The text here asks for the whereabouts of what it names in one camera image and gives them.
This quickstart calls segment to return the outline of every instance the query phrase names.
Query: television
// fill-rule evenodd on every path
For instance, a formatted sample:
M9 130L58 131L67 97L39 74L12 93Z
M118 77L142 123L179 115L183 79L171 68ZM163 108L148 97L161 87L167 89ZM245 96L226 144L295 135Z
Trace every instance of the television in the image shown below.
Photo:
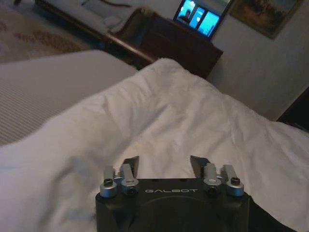
M174 16L178 21L211 38L221 17L193 0L183 0Z

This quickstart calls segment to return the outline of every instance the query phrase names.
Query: wall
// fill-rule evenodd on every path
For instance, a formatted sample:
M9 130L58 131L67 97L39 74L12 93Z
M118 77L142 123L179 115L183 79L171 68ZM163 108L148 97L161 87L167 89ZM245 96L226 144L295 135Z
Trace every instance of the wall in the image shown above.
M228 0L199 0L198 3L205 6L208 10L221 15L226 6L228 5Z
M181 2L144 1L169 18ZM272 40L227 14L212 39L224 53L209 81L259 114L276 120L309 86L308 19L309 0L304 0Z

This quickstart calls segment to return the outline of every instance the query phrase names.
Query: white bedsheet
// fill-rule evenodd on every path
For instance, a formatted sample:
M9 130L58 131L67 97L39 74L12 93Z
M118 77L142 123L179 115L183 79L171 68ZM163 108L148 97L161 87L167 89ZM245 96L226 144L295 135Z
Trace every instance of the white bedsheet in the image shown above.
M309 230L308 134L162 59L0 148L1 231L95 232L103 167L136 155L138 178L194 177L190 155L231 163L262 208Z

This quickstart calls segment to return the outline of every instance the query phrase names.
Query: picture frame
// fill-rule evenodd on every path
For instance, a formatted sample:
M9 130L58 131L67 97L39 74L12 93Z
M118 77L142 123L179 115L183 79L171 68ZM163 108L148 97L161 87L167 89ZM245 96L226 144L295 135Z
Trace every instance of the picture frame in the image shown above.
M231 15L274 39L303 0L236 0Z

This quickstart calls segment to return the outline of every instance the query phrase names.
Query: patterned rug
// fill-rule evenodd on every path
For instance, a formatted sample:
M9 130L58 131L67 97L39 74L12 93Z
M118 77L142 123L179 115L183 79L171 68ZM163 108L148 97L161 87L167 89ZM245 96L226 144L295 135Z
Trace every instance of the patterned rug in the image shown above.
M91 49L65 32L0 3L0 63Z

